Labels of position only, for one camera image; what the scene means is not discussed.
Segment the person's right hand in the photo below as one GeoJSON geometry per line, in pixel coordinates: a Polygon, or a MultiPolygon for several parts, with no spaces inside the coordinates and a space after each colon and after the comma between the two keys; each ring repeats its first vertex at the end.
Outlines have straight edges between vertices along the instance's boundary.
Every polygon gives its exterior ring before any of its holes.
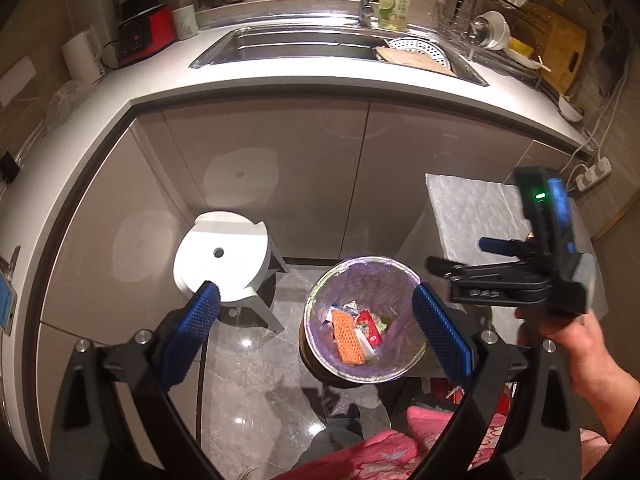
{"type": "Polygon", "coordinates": [[[568,356],[568,372],[574,393],[594,409],[613,443],[639,401],[639,382],[623,370],[606,348],[601,325],[593,310],[570,320],[546,318],[539,331],[562,347],[568,356]]]}

